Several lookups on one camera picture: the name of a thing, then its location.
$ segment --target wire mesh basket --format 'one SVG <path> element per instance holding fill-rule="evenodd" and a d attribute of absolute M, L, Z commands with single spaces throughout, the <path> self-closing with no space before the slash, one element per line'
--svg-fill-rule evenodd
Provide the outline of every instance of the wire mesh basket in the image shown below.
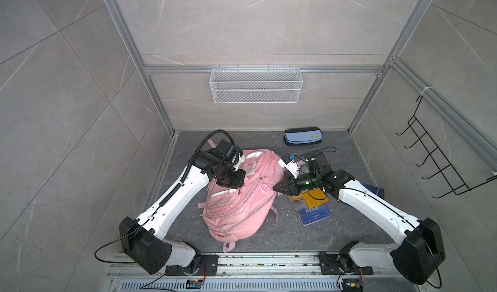
<path fill-rule="evenodd" d="M 216 68 L 209 83 L 215 103 L 297 102 L 302 75 L 297 68 Z"/>

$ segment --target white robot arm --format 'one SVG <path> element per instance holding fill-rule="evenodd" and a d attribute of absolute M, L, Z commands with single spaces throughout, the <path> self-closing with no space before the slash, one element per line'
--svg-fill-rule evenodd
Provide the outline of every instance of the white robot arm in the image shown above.
<path fill-rule="evenodd" d="M 209 134 L 196 149 L 180 177 L 158 201 L 136 219 L 127 217 L 119 226 L 124 252 L 149 274 L 158 272 L 164 265 L 178 265 L 186 274 L 195 273 L 201 252 L 187 242 L 165 240 L 167 231 L 178 214 L 198 191 L 208 185 L 210 179 L 215 178 L 217 184 L 229 188 L 244 185 L 245 171 L 238 167 L 245 157 L 228 134 L 231 143 L 222 140 L 215 149 L 206 152 L 200 150 L 207 139 L 217 132 L 227 134 L 221 130 Z M 333 171 L 322 152 L 309 157 L 307 167 L 312 171 L 305 174 L 298 174 L 293 156 L 284 156 L 280 165 L 290 167 L 289 176 L 274 186 L 275 191 L 299 195 L 305 190 L 326 190 L 339 201 L 363 213 L 394 240 L 392 244 L 349 243 L 339 255 L 343 271 L 366 266 L 397 269 L 407 279 L 421 284 L 444 260 L 445 253 L 436 223 L 430 219 L 421 221 L 392 206 L 345 171 Z M 430 253 L 434 252 L 431 257 L 426 254 L 426 249 Z"/>

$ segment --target mounting plate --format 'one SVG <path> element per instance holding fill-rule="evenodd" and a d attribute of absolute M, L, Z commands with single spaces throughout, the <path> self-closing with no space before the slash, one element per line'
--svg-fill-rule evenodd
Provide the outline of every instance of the mounting plate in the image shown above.
<path fill-rule="evenodd" d="M 215 276 L 218 267 L 219 255 L 206 254 L 201 255 L 200 263 L 204 263 L 206 276 Z M 173 266 L 165 275 L 166 276 L 184 276 L 185 273 L 181 270 L 181 266 Z M 194 274 L 195 276 L 203 275 L 202 267 Z"/>
<path fill-rule="evenodd" d="M 343 273 L 339 269 L 338 257 L 339 257 L 338 254 L 318 255 L 322 275 L 340 275 L 341 273 Z M 373 268 L 367 266 L 367 267 L 361 267 L 361 269 L 363 275 L 373 275 Z M 361 271 L 357 270 L 353 274 L 360 275 Z"/>

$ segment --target hook rack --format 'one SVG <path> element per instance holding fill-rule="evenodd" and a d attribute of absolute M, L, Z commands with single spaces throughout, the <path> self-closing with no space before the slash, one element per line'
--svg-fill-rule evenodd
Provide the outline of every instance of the hook rack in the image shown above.
<path fill-rule="evenodd" d="M 449 191 L 449 192 L 447 192 L 447 193 L 445 193 L 445 194 L 443 194 L 443 195 L 441 195 L 441 196 L 437 196 L 437 197 L 432 195 L 432 197 L 433 197 L 433 198 L 442 198 L 442 197 L 444 197 L 445 195 L 448 195 L 448 194 L 450 194 L 450 193 L 454 193 L 455 195 L 461 195 L 461 194 L 464 194 L 464 193 L 466 193 L 466 192 L 471 191 L 472 189 L 476 189 L 477 187 L 480 187 L 480 186 L 482 186 L 483 184 L 487 184 L 487 183 L 489 183 L 489 182 L 491 182 L 491 181 L 493 181 L 493 180 L 497 179 L 497 175 L 494 175 L 494 176 L 492 176 L 492 177 L 490 177 L 490 178 L 486 179 L 486 180 L 485 180 L 485 182 L 480 183 L 480 184 L 478 184 L 478 185 L 476 185 L 476 186 L 474 186 L 474 187 L 472 187 L 472 188 L 470 188 L 470 187 L 466 184 L 466 182 L 465 182 L 465 181 L 464 181 L 464 179 L 461 177 L 461 175 L 459 174 L 459 172 L 457 172 L 457 170 L 456 170 L 456 168 L 454 167 L 454 165 L 452 165 L 452 163 L 450 162 L 450 160 L 449 160 L 449 159 L 445 156 L 445 153 L 442 151 L 442 149 L 438 146 L 438 144 L 435 142 L 435 140 L 431 137 L 431 135 L 428 133 L 428 131 L 424 128 L 424 126 L 421 124 L 421 122 L 420 122 L 420 121 L 418 120 L 418 118 L 416 117 L 416 112 L 418 111 L 419 104 L 421 103 L 421 100 L 422 100 L 422 99 L 423 99 L 423 96 L 421 96 L 421 95 L 420 95 L 420 96 L 416 99 L 416 102 L 418 103 L 418 105 L 417 105 L 417 107 L 416 107 L 416 110 L 414 111 L 413 116 L 409 119 L 409 121 L 407 121 L 407 124 L 408 124 L 407 128 L 406 128 L 406 129 L 405 129 L 405 130 L 404 130 L 401 134 L 397 134 L 397 133 L 396 133 L 396 135 L 398 135 L 398 136 L 402 136 L 402 135 L 403 135 L 403 134 L 405 134 L 405 132 L 406 132 L 406 131 L 410 128 L 410 129 L 413 131 L 413 133 L 416 135 L 416 137 L 417 137 L 418 139 L 416 139 L 416 141 L 415 141 L 412 145 L 410 145 L 410 146 L 404 146 L 404 147 L 405 147 L 405 148 L 411 148 L 411 147 L 413 147 L 416 143 L 421 142 L 421 144 L 422 144 L 422 145 L 423 145 L 423 147 L 425 148 L 426 152 L 428 153 L 428 155 L 427 155 L 427 156 L 426 156 L 426 158 L 424 159 L 423 163 L 422 163 L 421 165 L 416 164 L 416 166 L 421 167 L 422 165 L 424 165 L 424 164 L 426 163 L 426 161 L 427 161 L 427 159 L 428 159 L 428 158 L 431 158 L 431 159 L 432 159 L 432 161 L 433 161 L 433 163 L 435 164 L 435 166 L 436 166 L 436 167 L 437 167 L 437 169 L 438 169 L 438 171 L 437 171 L 437 172 L 435 172 L 434 174 L 432 174 L 430 177 L 427 177 L 427 178 L 425 178 L 425 177 L 421 177 L 421 178 L 422 178 L 422 179 L 424 179 L 424 180 L 428 180 L 428 179 L 431 179 L 431 178 L 435 177 L 435 176 L 436 176 L 436 175 L 438 175 L 439 173 L 441 173 L 441 174 L 442 174 L 442 176 L 443 176 L 443 178 L 445 179 L 445 181 L 446 181 L 446 182 L 447 182 L 447 184 L 449 185 L 449 187 L 450 187 L 450 191 Z M 417 133 L 417 132 L 414 130 L 414 128 L 413 128 L 413 124 L 414 124 L 414 123 L 416 123 L 416 122 L 417 122 L 417 123 L 419 124 L 419 126 L 420 126 L 420 127 L 421 127 L 424 131 L 425 131 L 425 132 L 424 132 L 421 136 L 419 136 L 419 135 L 418 135 L 418 133 Z M 421 140 L 421 138 L 423 138 L 424 136 L 428 136 L 428 137 L 432 140 L 432 142 L 435 144 L 435 149 L 433 149 L 432 151 L 429 151 L 429 150 L 428 150 L 428 147 L 426 147 L 426 145 L 425 145 L 425 143 L 423 142 L 423 140 Z M 437 151 L 437 150 L 438 150 L 438 151 L 439 151 L 439 152 L 443 155 L 444 159 L 445 159 L 445 160 L 447 160 L 447 162 L 448 162 L 448 165 L 447 165 L 447 166 L 445 166 L 444 168 L 440 168 L 440 166 L 439 166 L 439 165 L 437 164 L 437 162 L 435 161 L 435 158 L 432 156 L 432 154 L 433 154 L 435 151 Z M 445 176 L 445 174 L 443 173 L 443 171 L 444 171 L 444 170 L 446 170 L 447 168 L 452 168 L 452 170 L 454 170 L 454 171 L 455 171 L 455 173 L 457 174 L 457 177 L 459 177 L 459 179 L 461 179 L 461 181 L 462 181 L 462 183 L 463 183 L 462 185 L 460 185 L 460 186 L 458 186 L 458 187 L 456 187 L 456 188 L 453 188 L 453 187 L 452 187 L 452 185 L 451 185 L 450 181 L 447 179 L 447 177 L 446 177 L 446 176 Z M 462 187 L 466 187 L 466 190 L 465 190 L 465 191 L 462 191 L 462 192 L 460 192 L 460 193 L 456 192 L 456 190 L 457 190 L 457 189 L 460 189 L 460 188 L 462 188 Z"/>

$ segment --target cable tie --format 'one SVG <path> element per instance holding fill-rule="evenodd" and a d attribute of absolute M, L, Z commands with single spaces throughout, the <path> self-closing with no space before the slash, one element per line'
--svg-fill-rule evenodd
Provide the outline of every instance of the cable tie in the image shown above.
<path fill-rule="evenodd" d="M 429 88 L 431 88 L 431 89 L 435 89 L 435 87 L 425 86 L 425 89 L 423 89 L 423 90 L 421 91 L 421 93 L 419 94 L 419 96 L 423 96 L 423 93 L 425 92 L 425 90 L 427 90 L 427 89 L 429 89 Z"/>

